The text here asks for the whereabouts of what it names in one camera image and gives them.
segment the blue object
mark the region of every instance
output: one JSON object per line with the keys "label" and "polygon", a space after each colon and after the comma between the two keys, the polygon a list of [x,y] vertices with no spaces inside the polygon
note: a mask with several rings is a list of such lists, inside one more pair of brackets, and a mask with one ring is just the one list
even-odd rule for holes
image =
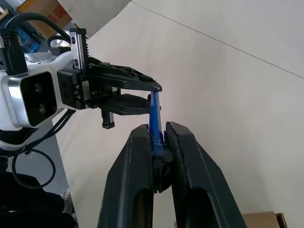
{"label": "blue object", "polygon": [[158,92],[151,92],[149,132],[152,143],[152,153],[157,154],[163,150],[163,135],[161,125],[160,98]]}
{"label": "blue object", "polygon": [[32,39],[25,31],[17,28],[17,32],[19,33],[24,53],[33,53],[39,50],[40,44]]}

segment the camera lens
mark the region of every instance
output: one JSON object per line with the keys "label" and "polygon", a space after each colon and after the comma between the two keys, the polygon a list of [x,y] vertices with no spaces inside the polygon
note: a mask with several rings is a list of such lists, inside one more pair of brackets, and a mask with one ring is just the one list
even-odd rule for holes
{"label": "camera lens", "polygon": [[42,84],[36,83],[34,88],[35,88],[36,93],[38,93],[38,94],[42,93]]}
{"label": "camera lens", "polygon": [[46,109],[47,109],[47,107],[46,107],[45,103],[42,103],[42,104],[39,105],[39,111],[40,111],[41,114],[45,114]]}

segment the blue plastic part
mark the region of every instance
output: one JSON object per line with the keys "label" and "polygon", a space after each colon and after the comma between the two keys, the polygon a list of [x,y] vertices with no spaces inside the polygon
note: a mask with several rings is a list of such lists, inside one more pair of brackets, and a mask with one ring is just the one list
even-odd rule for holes
{"label": "blue plastic part", "polygon": [[151,92],[149,132],[153,154],[163,150],[160,98],[158,92]]}

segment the black cloth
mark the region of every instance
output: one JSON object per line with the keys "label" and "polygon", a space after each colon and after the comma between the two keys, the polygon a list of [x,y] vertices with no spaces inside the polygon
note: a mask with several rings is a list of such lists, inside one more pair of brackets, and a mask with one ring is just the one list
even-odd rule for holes
{"label": "black cloth", "polygon": [[[24,183],[39,185],[34,177],[19,177]],[[11,172],[0,174],[0,228],[73,228],[76,222],[70,214],[61,213],[63,208],[59,195],[24,188]]]}

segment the camera housing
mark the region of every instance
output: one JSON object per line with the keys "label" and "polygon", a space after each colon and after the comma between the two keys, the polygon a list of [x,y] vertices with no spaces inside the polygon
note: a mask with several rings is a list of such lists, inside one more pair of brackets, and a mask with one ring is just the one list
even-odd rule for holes
{"label": "camera housing", "polygon": [[2,88],[15,126],[37,127],[57,111],[52,74],[48,71],[7,76]]}

